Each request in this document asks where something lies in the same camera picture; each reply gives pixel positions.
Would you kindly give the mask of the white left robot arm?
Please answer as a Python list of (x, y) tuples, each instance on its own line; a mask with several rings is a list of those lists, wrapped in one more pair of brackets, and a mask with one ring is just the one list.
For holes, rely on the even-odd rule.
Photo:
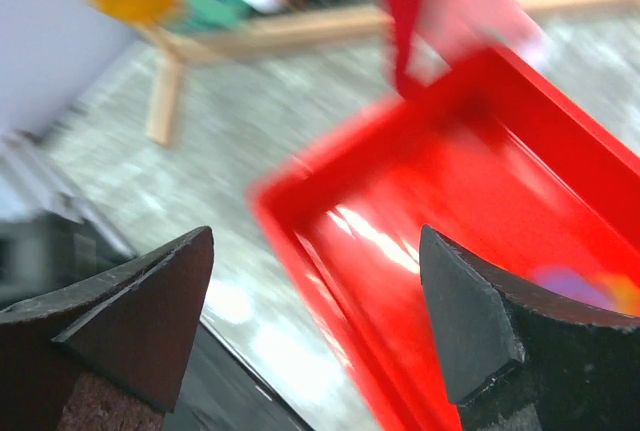
[(45, 212), (1, 223), (1, 306), (110, 270), (137, 253), (90, 220)]

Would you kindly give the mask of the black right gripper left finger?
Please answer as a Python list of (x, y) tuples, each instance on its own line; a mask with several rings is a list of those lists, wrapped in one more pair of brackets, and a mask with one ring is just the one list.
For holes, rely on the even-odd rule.
[(4, 430), (159, 430), (173, 412), (214, 258), (201, 226), (1, 312)]

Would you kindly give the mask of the pink ribbed sock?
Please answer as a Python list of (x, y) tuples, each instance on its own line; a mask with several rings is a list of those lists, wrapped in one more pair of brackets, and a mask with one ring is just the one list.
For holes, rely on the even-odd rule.
[(546, 35), (516, 0), (424, 0), (419, 35), (446, 63), (498, 41), (538, 70)]

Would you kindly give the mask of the purple maroon sock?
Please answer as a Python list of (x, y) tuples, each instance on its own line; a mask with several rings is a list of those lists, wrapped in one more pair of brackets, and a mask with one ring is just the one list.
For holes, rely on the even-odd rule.
[(590, 306), (639, 315), (639, 285), (624, 274), (585, 273), (566, 265), (546, 265), (534, 269), (531, 280), (551, 292)]

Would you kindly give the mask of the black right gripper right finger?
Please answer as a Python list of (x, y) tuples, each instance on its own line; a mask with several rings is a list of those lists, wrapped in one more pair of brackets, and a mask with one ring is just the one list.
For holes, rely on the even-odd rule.
[(430, 226), (420, 276), (463, 429), (638, 429), (638, 318), (548, 291)]

